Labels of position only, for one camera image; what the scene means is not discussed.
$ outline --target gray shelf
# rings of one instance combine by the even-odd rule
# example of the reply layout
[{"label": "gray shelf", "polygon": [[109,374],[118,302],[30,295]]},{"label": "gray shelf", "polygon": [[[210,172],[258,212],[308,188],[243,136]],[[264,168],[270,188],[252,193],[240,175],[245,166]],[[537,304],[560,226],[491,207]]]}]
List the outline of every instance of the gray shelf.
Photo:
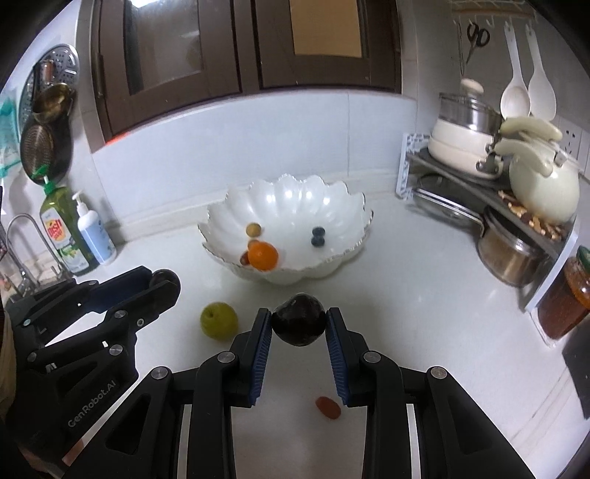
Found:
[{"label": "gray shelf", "polygon": [[[537,243],[537,245],[539,245],[542,250],[544,250],[544,252],[547,253],[547,255],[549,255],[551,258],[554,260],[559,258],[559,255],[565,246],[565,238],[563,241],[552,241],[551,239],[537,233],[533,228],[522,222],[520,218],[510,211],[508,206],[506,206],[506,204],[504,204],[502,199],[498,196],[497,189],[481,186],[465,180],[462,176],[460,176],[460,173],[455,172],[447,165],[436,161],[432,156],[430,156],[427,148],[423,148],[418,153],[408,153],[408,159],[425,165],[439,175],[443,175],[445,178],[448,178],[449,180],[459,184],[478,199],[483,201],[486,205],[495,209],[510,222],[514,223],[531,240]],[[572,231],[572,224],[565,225],[565,229],[569,235],[569,233]]]}]

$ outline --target green dish soap bottle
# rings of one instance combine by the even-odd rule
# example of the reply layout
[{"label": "green dish soap bottle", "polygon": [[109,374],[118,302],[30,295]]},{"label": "green dish soap bottle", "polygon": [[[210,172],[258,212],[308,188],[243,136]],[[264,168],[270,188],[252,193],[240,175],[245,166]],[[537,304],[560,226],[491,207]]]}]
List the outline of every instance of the green dish soap bottle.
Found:
[{"label": "green dish soap bottle", "polygon": [[64,261],[65,266],[76,276],[91,272],[99,262],[94,258],[84,238],[78,230],[78,213],[71,201],[71,193],[65,187],[57,188],[47,178],[47,167],[35,172],[43,176],[46,198],[39,215],[53,246]]}]

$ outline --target ribbed blue pad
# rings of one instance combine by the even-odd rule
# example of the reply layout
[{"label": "ribbed blue pad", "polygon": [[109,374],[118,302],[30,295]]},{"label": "ribbed blue pad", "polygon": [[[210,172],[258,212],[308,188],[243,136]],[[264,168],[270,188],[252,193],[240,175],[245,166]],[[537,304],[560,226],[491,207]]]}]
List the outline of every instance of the ribbed blue pad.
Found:
[{"label": "ribbed blue pad", "polygon": [[262,391],[266,360],[268,359],[270,340],[272,338],[273,330],[270,326],[270,315],[268,315],[264,320],[262,334],[260,334],[260,341],[258,341],[256,355],[254,356],[254,364],[252,365],[252,386],[250,387],[250,402],[252,406],[256,404],[256,399],[260,397]]},{"label": "ribbed blue pad", "polygon": [[350,397],[350,390],[348,388],[348,368],[342,353],[342,347],[332,315],[328,314],[328,322],[326,326],[326,343],[328,345],[328,352],[330,354],[330,363],[332,363],[332,373],[334,374],[334,382],[336,383],[336,392],[342,399],[342,404],[348,406],[348,399]]}]

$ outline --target cream kettle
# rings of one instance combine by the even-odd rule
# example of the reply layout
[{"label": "cream kettle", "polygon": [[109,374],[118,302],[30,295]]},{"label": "cream kettle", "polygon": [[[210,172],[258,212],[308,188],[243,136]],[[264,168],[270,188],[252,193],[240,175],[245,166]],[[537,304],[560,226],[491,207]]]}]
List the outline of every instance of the cream kettle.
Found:
[{"label": "cream kettle", "polygon": [[[580,198],[579,166],[559,147],[561,131],[545,120],[517,117],[502,123],[499,133],[493,150],[500,156],[513,155],[509,177],[515,197],[547,223],[570,220]],[[506,138],[516,134],[521,139]]]}]

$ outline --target glass jar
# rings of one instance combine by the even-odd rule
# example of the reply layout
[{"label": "glass jar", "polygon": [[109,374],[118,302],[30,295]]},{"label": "glass jar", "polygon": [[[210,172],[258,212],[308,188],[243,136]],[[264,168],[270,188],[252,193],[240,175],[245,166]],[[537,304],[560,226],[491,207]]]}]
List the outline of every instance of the glass jar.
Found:
[{"label": "glass jar", "polygon": [[590,312],[590,250],[580,246],[539,303],[539,323],[559,339]]}]

